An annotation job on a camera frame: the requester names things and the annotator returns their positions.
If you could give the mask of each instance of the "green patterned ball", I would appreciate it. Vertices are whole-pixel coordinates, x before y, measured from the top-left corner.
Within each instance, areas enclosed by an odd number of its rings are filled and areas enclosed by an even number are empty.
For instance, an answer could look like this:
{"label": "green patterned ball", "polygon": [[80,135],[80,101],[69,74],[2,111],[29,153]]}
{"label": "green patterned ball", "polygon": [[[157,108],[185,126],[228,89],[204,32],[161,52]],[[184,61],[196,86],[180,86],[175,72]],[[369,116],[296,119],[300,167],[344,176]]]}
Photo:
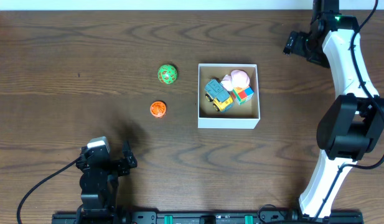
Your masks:
{"label": "green patterned ball", "polygon": [[158,75],[160,82],[165,84],[173,83],[178,77],[177,70],[172,65],[162,65],[159,68]]}

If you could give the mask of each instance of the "cardboard box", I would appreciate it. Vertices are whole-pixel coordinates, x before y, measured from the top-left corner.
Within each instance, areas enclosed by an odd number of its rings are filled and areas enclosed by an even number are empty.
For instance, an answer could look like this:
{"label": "cardboard box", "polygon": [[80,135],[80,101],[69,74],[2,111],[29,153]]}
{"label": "cardboard box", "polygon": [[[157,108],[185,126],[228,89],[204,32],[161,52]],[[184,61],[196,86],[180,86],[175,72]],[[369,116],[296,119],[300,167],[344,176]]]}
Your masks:
{"label": "cardboard box", "polygon": [[[222,80],[233,70],[243,70],[250,77],[250,86],[254,91],[251,100],[242,105],[236,102],[228,111],[221,113],[213,109],[212,103],[205,99],[205,85],[213,78]],[[253,129],[261,119],[260,98],[258,94],[258,69],[249,64],[199,64],[199,86],[197,94],[198,128],[238,128]]]}

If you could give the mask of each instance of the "rubik's cube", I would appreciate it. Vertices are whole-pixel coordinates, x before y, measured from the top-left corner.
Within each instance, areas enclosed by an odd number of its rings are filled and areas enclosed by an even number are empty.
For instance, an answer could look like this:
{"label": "rubik's cube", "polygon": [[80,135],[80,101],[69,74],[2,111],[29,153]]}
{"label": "rubik's cube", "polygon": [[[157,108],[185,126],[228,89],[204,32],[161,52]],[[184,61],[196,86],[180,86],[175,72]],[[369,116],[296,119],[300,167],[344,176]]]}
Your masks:
{"label": "rubik's cube", "polygon": [[242,105],[253,97],[254,92],[251,89],[251,87],[247,87],[247,88],[236,87],[236,88],[233,88],[230,94],[232,98],[237,102],[237,104]]}

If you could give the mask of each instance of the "blue and yellow toy truck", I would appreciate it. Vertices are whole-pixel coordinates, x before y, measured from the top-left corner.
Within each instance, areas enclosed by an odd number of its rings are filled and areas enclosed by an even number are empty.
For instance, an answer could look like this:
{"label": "blue and yellow toy truck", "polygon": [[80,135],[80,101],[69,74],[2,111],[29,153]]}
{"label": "blue and yellow toy truck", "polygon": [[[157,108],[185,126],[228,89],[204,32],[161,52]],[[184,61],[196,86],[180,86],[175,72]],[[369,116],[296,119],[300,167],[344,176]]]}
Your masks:
{"label": "blue and yellow toy truck", "polygon": [[233,99],[216,79],[211,79],[205,86],[205,98],[213,102],[216,111],[225,112],[233,106]]}

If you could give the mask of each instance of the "white background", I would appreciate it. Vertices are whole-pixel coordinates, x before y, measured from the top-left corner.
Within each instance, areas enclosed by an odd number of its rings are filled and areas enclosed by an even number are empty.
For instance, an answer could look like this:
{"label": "white background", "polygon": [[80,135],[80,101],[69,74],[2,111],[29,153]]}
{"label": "white background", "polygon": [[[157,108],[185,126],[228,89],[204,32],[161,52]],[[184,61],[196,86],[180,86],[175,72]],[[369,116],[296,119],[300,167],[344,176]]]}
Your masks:
{"label": "white background", "polygon": [[[372,9],[375,0],[339,0],[340,9]],[[378,9],[384,9],[379,0]],[[312,9],[312,0],[0,0],[0,10]]]}

